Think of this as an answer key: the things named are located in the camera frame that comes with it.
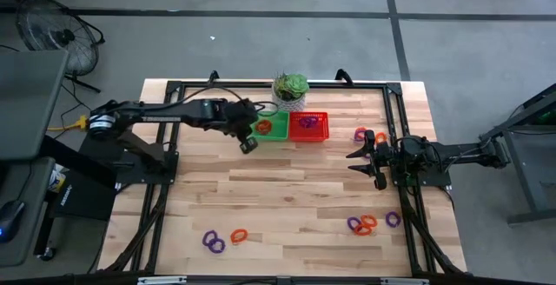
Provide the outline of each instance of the concrete floor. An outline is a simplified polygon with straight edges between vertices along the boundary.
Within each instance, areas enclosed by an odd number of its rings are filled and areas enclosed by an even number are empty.
[[[386,0],[58,0],[69,6],[167,10],[386,11]],[[396,0],[400,12],[554,13],[556,0]],[[147,77],[263,78],[296,71],[332,78],[400,80],[388,20],[210,17],[86,17],[102,29],[96,70],[83,78],[103,89],[79,89],[90,106],[136,99]],[[0,16],[0,43],[23,50],[12,15]],[[442,143],[469,143],[556,81],[556,23],[402,21],[412,80],[423,81]],[[62,92],[52,117],[74,105]],[[79,109],[67,122],[85,114]],[[76,148],[83,135],[62,141]],[[450,172],[467,266],[476,275],[555,282],[556,221],[510,229],[506,218],[527,211],[513,168],[456,166]],[[52,262],[30,258],[0,269],[0,278],[84,273],[100,246],[103,223],[57,225]]]

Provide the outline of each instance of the red plastic basket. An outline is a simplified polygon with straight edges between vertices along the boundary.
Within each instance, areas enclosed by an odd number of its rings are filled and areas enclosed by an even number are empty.
[[[307,117],[317,118],[317,123],[306,127],[300,120]],[[295,142],[322,142],[328,139],[328,113],[326,112],[290,112],[289,140]]]

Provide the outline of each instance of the black fan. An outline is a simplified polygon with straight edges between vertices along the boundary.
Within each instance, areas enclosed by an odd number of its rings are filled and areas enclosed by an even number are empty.
[[[66,74],[74,80],[89,74],[98,63],[103,33],[56,1],[23,0],[17,8],[16,26],[30,50],[67,50]],[[89,28],[100,34],[98,41]]]

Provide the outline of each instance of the wooden table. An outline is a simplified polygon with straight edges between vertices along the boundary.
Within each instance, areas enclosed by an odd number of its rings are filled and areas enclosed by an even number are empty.
[[[161,103],[167,81],[145,80],[141,100]],[[424,84],[401,84],[411,133],[434,140]],[[235,91],[253,101],[270,98],[269,89]],[[202,97],[235,100],[217,89],[197,98]],[[395,103],[393,108],[398,119]],[[381,93],[372,89],[311,89],[306,110],[328,113],[328,140],[260,141],[259,148],[249,155],[241,153],[236,139],[220,132],[181,126],[180,164],[170,188],[157,274],[411,275],[403,226],[391,229],[384,220],[389,211],[400,213],[396,188],[388,180],[387,189],[376,190],[373,179],[347,169],[364,160],[345,158],[361,146],[352,140],[355,128],[387,132]],[[134,132],[153,143],[157,127],[138,124]],[[144,190],[145,186],[133,185],[116,198],[99,268],[110,265],[136,232]],[[423,198],[431,234],[455,265],[465,270],[446,194],[424,188]],[[347,227],[349,216],[363,214],[379,219],[376,235],[357,236]],[[238,228],[248,230],[248,240],[234,246],[229,235]],[[211,229],[227,242],[222,254],[212,254],[201,243]],[[150,235],[146,240],[143,263]],[[425,267],[420,238],[416,237],[416,243],[421,266]]]

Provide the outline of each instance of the toy ring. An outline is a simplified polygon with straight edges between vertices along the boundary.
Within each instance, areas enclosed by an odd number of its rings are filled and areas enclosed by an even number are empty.
[[[220,248],[215,248],[216,244],[221,244]],[[208,245],[208,249],[213,254],[221,254],[224,251],[224,249],[226,249],[226,243],[220,238],[215,238]]]
[[[367,129],[365,127],[359,127],[355,129],[354,140],[356,142],[363,142],[365,140],[365,131]]]
[[[361,220],[359,220],[358,218],[354,217],[354,216],[350,216],[347,219],[347,226],[351,229],[351,230],[355,230],[355,227],[353,226],[352,222],[357,222],[357,225],[361,225]]]
[[[272,130],[272,123],[269,120],[259,121],[255,125],[255,130],[261,135],[266,135]]]
[[[382,142],[385,142],[386,140],[387,140],[386,134],[384,134],[382,132],[380,132],[380,133],[378,133],[377,135],[374,136],[374,143],[382,143]]]
[[[390,217],[392,217],[392,216],[394,218],[396,218],[396,222],[394,222],[394,223],[390,222]],[[386,214],[386,224],[390,228],[397,228],[398,225],[400,225],[400,223],[401,223],[401,217],[395,211],[390,211]]]
[[[305,129],[313,128],[319,122],[319,118],[316,116],[304,116],[299,119],[299,125]]]
[[[243,242],[247,239],[247,230],[246,229],[237,229],[235,231],[232,232],[232,235],[230,236],[230,239],[232,240],[233,244],[237,244],[240,242]]]
[[[213,238],[210,239],[210,241],[207,241],[207,238],[209,238],[209,235],[214,235]],[[210,230],[209,232],[205,233],[205,235],[202,237],[202,244],[209,247],[210,243],[213,242],[216,238],[218,238],[218,234],[216,234],[216,231],[214,230]]]
[[[376,221],[376,218],[372,215],[362,215],[361,216],[361,223],[368,226],[369,228],[374,228],[377,225],[379,225],[378,221]]]
[[[371,235],[371,233],[373,232],[373,229],[371,229],[370,227],[368,227],[364,223],[361,223],[361,224],[359,224],[358,226],[355,227],[354,232],[355,232],[356,235],[359,235],[359,236],[367,236],[367,235]]]

